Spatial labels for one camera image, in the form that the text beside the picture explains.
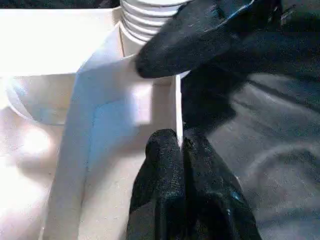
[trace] white box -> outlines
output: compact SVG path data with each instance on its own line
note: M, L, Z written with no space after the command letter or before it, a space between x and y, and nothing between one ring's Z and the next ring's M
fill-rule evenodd
M76 72L121 17L113 9L0 9L0 78L25 119L64 124Z
M149 136L172 128L182 140L180 76L142 79L122 49L117 25L77 73L40 239L125 239Z

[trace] white cup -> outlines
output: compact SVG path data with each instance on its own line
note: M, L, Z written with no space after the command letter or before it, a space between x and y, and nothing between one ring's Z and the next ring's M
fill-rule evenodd
M143 42L148 42L152 38L152 35L143 34L142 32L137 33L135 30L131 30L130 27L127 26L127 24L123 21L122 21L122 24L125 27L126 31L136 39L139 39Z
M148 4L148 3L143 3L142 1L137 1L137 0L122 0L123 2L126 2L132 6L136 6L140 9L144 9L146 11L152 11L152 12L176 12L180 6L183 3L180 4L175 4L175 5L165 5L161 1L161 3L158 4Z
M152 27L152 26L134 24L134 23L130 22L129 20L127 20L125 17L123 17L122 20L124 21L124 23L128 27L128 29L130 29L131 31L133 31L139 35L142 35L142 36L144 36L144 35L146 35L147 37L154 36L160 30L160 27Z
M127 57L132 54L138 53L140 49L146 44L146 42L139 40L138 38L131 35L122 22L120 22L119 28L124 56Z
M145 9L141 8L139 5L132 5L125 0L122 0L121 6L125 8L128 12L132 13L133 15L136 16L147 16L147 17L172 17L178 12L178 8L171 10L171 9L162 9L157 10L157 9Z
M134 15L128 12L125 7L122 8L122 15L133 24L152 27L161 27L166 21L171 19L171 17L149 17L144 15Z
M182 5L187 2L190 2L190 0L135 0L140 4L144 5L152 5L152 6L176 6L176 5Z

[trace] black rubber glove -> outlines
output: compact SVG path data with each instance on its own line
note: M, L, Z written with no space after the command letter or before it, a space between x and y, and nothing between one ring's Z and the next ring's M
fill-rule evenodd
M138 73L157 78L195 69L267 25L279 25L281 0L193 0L139 52Z
M171 129L153 133L145 155L132 189L126 239L184 239L185 177L176 133Z
M196 239L260 240L256 220L237 178L207 138L184 133L187 221Z

